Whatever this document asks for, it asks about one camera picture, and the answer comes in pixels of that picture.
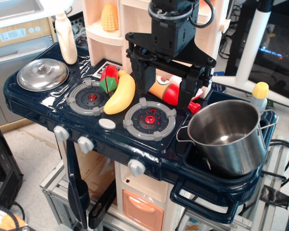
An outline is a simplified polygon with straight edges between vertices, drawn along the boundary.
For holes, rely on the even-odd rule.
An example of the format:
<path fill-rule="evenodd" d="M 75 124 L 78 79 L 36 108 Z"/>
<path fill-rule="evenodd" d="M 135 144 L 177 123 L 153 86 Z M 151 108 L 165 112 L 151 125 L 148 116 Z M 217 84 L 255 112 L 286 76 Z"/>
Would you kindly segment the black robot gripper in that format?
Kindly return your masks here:
<path fill-rule="evenodd" d="M 216 66 L 210 57 L 195 44 L 197 14 L 151 16 L 151 32 L 129 32 L 125 35 L 129 47 L 133 77 L 138 89 L 147 93 L 155 82 L 156 69 L 166 72 L 187 72 L 182 77 L 177 107 L 187 108 L 199 89 L 200 105 L 205 106 L 212 94 L 211 69 Z"/>

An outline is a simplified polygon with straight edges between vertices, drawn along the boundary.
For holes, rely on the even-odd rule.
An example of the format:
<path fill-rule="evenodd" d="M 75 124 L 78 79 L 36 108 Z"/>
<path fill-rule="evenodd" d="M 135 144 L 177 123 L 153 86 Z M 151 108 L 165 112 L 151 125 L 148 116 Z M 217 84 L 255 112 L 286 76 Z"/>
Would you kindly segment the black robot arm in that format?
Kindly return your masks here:
<path fill-rule="evenodd" d="M 127 57 L 139 90 L 149 91 L 156 70 L 182 78 L 178 108 L 186 108 L 198 89 L 211 83 L 216 61 L 195 44 L 198 0 L 152 0 L 148 5 L 151 33 L 127 33 Z"/>

